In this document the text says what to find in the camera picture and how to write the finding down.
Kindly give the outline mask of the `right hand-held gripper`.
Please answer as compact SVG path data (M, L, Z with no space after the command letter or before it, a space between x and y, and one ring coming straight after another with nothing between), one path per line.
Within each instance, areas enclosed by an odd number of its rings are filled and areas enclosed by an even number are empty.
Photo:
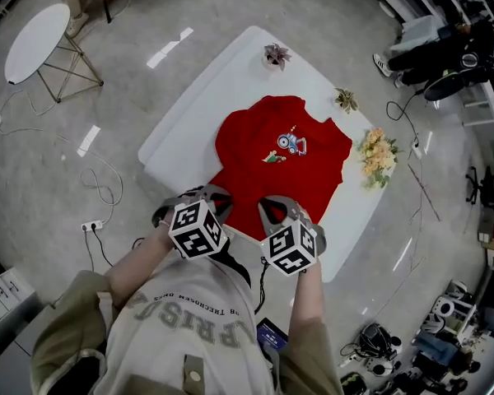
M259 246L271 266L290 277L317 263L327 248L324 229L294 199L262 197L258 209L265 233Z

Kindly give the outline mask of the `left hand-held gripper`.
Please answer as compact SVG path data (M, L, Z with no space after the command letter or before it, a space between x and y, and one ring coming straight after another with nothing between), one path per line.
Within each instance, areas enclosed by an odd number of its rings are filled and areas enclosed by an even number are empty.
M166 199L154 212L154 226L168 225L168 235L183 258L220 253L228 238L222 225L231 214L231 194L215 184L192 188Z

